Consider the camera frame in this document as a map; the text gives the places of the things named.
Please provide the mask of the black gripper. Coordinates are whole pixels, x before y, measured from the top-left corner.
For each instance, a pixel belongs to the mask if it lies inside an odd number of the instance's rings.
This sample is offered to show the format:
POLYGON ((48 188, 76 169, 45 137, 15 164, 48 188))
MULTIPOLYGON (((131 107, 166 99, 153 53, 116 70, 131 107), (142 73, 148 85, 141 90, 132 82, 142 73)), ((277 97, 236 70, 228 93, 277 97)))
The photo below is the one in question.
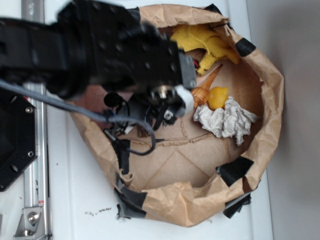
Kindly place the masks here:
POLYGON ((91 84, 133 92, 155 109, 157 125, 172 124, 193 109, 194 63, 176 42, 118 5, 90 4, 87 24, 91 84))

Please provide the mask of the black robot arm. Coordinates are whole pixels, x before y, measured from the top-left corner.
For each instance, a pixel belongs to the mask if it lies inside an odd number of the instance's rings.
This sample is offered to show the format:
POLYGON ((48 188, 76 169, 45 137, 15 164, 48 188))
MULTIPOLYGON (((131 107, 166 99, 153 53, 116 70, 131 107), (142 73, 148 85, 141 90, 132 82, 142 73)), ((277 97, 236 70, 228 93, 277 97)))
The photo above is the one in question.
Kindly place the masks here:
POLYGON ((48 25, 2 18, 0 77, 42 83, 64 100, 90 85, 131 92, 157 124, 173 124, 194 107, 192 58, 138 9, 96 0, 69 2, 48 25))

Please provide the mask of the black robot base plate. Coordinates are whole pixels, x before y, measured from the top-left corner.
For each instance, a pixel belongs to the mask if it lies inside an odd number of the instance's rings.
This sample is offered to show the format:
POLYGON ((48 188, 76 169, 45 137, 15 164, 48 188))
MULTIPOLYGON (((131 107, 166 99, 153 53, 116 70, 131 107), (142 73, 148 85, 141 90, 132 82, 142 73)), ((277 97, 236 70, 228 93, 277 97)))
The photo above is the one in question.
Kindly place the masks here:
POLYGON ((37 156, 36 112, 26 97, 0 90, 1 192, 5 192, 37 156))

